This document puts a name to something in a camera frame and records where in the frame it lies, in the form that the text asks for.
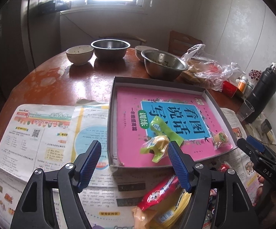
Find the clear red pastry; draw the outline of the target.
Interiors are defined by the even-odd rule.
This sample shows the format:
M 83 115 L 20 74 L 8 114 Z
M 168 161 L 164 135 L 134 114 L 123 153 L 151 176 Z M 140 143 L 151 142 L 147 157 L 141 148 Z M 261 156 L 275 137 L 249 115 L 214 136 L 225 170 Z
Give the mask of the clear red pastry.
M 218 171 L 226 172 L 230 168 L 231 168 L 231 166 L 225 161 L 225 162 L 220 164 L 220 166 L 218 167 Z

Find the red snack packet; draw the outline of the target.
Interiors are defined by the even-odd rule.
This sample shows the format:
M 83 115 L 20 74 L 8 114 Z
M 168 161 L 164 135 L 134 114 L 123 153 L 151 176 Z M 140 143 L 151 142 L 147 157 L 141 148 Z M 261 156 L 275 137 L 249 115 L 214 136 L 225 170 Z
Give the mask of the red snack packet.
M 178 177 L 174 174 L 159 182 L 152 190 L 144 195 L 138 203 L 138 207 L 144 211 L 152 206 L 158 205 L 180 187 Z

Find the round green label pastry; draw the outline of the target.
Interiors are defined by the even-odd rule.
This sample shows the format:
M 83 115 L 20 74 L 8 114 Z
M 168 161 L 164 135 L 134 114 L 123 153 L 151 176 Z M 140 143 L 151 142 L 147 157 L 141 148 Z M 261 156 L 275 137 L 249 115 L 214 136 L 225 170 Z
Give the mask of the round green label pastry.
M 220 131 L 213 135 L 213 146 L 215 150 L 230 146 L 229 138 L 225 132 Z

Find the green yellow snack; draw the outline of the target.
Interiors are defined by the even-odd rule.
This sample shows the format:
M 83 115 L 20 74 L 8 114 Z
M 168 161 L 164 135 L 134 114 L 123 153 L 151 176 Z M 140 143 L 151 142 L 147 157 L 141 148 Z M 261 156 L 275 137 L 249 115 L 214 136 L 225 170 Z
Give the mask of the green yellow snack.
M 184 138 L 174 132 L 165 121 L 155 116 L 150 123 L 150 129 L 155 136 L 143 143 L 140 154 L 153 154 L 152 162 L 158 163 L 168 156 L 168 145 L 175 141 L 177 146 L 181 146 Z

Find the gold yellow snack packet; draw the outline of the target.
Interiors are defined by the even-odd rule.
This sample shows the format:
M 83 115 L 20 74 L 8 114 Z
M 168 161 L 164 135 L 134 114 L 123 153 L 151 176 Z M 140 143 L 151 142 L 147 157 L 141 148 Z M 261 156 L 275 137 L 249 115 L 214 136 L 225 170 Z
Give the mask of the gold yellow snack packet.
M 132 209 L 133 228 L 172 228 L 189 204 L 191 193 L 178 189 L 163 201 L 149 208 L 138 205 Z

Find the small steel cup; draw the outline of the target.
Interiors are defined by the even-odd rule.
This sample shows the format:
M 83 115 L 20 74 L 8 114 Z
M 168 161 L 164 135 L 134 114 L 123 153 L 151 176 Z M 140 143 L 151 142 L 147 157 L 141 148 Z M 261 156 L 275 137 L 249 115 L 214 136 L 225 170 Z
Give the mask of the small steel cup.
M 267 134 L 271 129 L 272 129 L 271 123 L 269 122 L 268 119 L 265 119 L 265 120 L 261 123 L 261 131 L 262 131 L 264 134 Z

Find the clear plastic cup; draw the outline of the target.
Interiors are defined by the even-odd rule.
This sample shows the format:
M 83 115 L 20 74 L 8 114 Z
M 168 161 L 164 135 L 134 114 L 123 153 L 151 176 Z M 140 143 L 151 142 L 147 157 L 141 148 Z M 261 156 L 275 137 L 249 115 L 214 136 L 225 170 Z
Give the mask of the clear plastic cup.
M 252 104 L 248 100 L 244 100 L 243 104 L 240 106 L 236 113 L 236 117 L 240 122 L 243 122 L 248 116 L 254 112 Z

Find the newspaper sheet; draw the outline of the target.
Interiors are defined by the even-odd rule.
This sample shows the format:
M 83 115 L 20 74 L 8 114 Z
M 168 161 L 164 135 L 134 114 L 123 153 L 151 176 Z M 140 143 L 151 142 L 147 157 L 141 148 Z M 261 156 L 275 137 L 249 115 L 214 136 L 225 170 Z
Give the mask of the newspaper sheet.
M 108 104 L 23 104 L 13 113 L 0 142 L 0 228 L 10 228 L 21 194 L 36 169 L 56 171 L 84 153 L 92 141 L 101 156 L 79 195 L 93 228 L 134 228 L 133 208 L 169 175 L 168 159 L 154 169 L 119 170 L 108 162 Z

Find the orange pill bottle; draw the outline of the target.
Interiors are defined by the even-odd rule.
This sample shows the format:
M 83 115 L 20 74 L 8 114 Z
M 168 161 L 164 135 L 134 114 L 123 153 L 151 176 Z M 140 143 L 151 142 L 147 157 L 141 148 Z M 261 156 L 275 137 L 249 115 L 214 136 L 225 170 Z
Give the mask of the orange pill bottle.
M 241 79 L 239 80 L 238 82 L 238 85 L 237 85 L 237 89 L 239 90 L 239 92 L 243 95 L 244 92 L 245 92 L 245 89 L 247 87 L 247 82 L 248 82 L 248 79 L 247 77 L 243 76 L 241 77 Z

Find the red tissue box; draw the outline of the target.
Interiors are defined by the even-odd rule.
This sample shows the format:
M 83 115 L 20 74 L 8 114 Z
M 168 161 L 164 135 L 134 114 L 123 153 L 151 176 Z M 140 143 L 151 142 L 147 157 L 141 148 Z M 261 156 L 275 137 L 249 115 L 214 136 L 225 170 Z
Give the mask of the red tissue box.
M 223 82 L 222 86 L 222 93 L 225 94 L 227 97 L 232 98 L 234 94 L 237 92 L 237 87 L 228 81 Z

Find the dried flower bunch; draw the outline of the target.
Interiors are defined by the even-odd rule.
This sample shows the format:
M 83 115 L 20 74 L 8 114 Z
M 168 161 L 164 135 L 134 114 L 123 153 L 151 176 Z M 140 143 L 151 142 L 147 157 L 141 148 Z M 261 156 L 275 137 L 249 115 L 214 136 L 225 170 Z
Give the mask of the dried flower bunch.
M 251 69 L 249 72 L 249 78 L 251 81 L 258 81 L 262 75 L 260 70 Z

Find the clear plastic bag with bread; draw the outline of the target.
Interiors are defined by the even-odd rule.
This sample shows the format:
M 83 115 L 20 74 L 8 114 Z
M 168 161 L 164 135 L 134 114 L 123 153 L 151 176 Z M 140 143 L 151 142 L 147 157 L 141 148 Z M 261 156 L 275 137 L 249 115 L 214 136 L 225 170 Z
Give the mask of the clear plastic bag with bread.
M 181 60 L 189 66 L 181 76 L 190 84 L 205 89 L 221 92 L 225 81 L 235 83 L 236 79 L 245 75 L 237 63 L 222 64 L 215 60 L 206 53 L 204 44 L 189 48 Z

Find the small ceramic bowl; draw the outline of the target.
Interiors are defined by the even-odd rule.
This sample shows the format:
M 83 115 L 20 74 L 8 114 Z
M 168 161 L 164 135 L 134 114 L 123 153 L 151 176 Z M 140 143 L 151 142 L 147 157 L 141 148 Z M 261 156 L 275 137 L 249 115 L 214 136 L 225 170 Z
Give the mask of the small ceramic bowl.
M 94 48 L 90 45 L 75 46 L 67 49 L 68 60 L 76 66 L 86 64 L 93 56 Z

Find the wooden chair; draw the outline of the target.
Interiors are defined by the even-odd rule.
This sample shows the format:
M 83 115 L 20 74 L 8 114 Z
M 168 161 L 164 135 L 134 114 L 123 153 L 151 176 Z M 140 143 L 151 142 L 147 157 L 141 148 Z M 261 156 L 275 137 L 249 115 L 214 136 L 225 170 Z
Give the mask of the wooden chair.
M 192 46 L 202 43 L 202 40 L 196 39 L 187 34 L 180 33 L 177 31 L 170 31 L 168 52 L 176 56 L 182 56 Z

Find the dark refrigerator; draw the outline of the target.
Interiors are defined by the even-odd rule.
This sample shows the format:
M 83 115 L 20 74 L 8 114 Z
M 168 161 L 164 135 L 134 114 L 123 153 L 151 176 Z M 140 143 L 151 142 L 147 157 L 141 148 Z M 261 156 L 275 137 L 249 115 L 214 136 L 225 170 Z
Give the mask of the dark refrigerator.
M 61 52 L 59 0 L 7 0 L 0 9 L 0 91 L 8 97 Z

